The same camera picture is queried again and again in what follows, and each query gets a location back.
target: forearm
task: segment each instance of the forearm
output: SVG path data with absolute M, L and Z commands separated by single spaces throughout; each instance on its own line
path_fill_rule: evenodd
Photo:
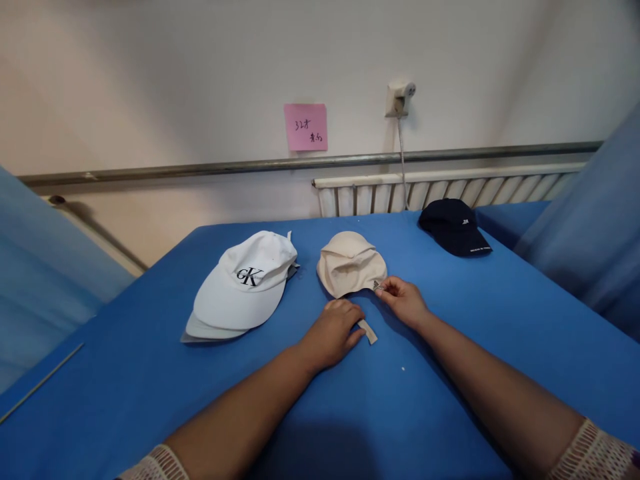
M 419 334 L 492 437 L 527 476 L 548 472 L 582 416 L 434 315 Z
M 238 478 L 316 374 L 298 346 L 228 390 L 167 440 L 191 480 Z

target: pink sticky note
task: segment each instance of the pink sticky note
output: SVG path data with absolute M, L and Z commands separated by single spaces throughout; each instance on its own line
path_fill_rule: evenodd
M 286 103 L 289 150 L 327 150 L 327 106 L 324 103 Z

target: white wall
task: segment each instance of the white wall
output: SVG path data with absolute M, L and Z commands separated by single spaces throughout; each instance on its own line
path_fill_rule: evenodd
M 638 25 L 625 0 L 12 0 L 0 161 L 24 175 L 288 157 L 292 101 L 327 104 L 326 155 L 391 151 L 385 88 L 402 77 L 417 84 L 408 150 L 604 139 L 640 99 Z M 343 174 L 39 193 L 82 202 L 150 264 L 204 223 L 317 215 L 310 179 Z

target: wall outlet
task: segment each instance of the wall outlet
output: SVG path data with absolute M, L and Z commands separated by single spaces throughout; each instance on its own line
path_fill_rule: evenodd
M 414 95 L 414 82 L 392 82 L 388 84 L 385 117 L 406 117 L 409 114 L 409 99 Z

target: cap embroidery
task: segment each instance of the cap embroidery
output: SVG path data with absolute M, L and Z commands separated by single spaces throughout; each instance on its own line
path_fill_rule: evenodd
M 236 276 L 238 277 L 239 280 L 244 280 L 243 282 L 240 282 L 243 285 L 247 285 L 247 282 L 249 280 L 251 280 L 251 285 L 255 287 L 255 281 L 254 281 L 253 276 L 257 275 L 258 273 L 261 273 L 261 272 L 264 272 L 264 270 L 255 269 L 253 267 L 250 267 L 248 269 L 238 270 L 238 273 L 237 273 Z

